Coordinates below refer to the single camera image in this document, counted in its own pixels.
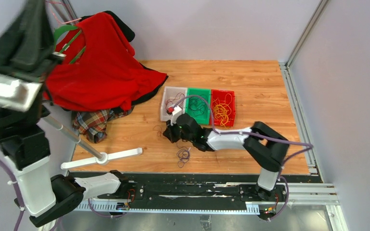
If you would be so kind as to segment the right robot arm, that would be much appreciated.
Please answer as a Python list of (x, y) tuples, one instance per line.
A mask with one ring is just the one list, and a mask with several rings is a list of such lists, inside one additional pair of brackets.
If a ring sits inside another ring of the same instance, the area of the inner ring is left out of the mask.
[(188, 141), (202, 152), (245, 150), (261, 167), (253, 194), (264, 201), (276, 195), (276, 181), (290, 146), (285, 137), (265, 123), (256, 121), (239, 130), (214, 130), (183, 114), (175, 122), (166, 122), (163, 136), (172, 143)]

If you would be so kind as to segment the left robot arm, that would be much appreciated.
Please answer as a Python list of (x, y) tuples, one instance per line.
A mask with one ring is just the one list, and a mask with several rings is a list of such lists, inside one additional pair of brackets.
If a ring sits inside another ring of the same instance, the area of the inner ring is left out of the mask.
[(90, 178), (50, 173), (49, 141), (38, 121), (61, 127), (43, 106), (42, 94), (46, 78), (63, 60), (54, 51), (45, 2), (26, 1), (0, 36), (0, 166), (10, 177), (20, 214), (28, 212), (35, 227), (68, 214), (83, 200), (128, 194), (116, 170)]

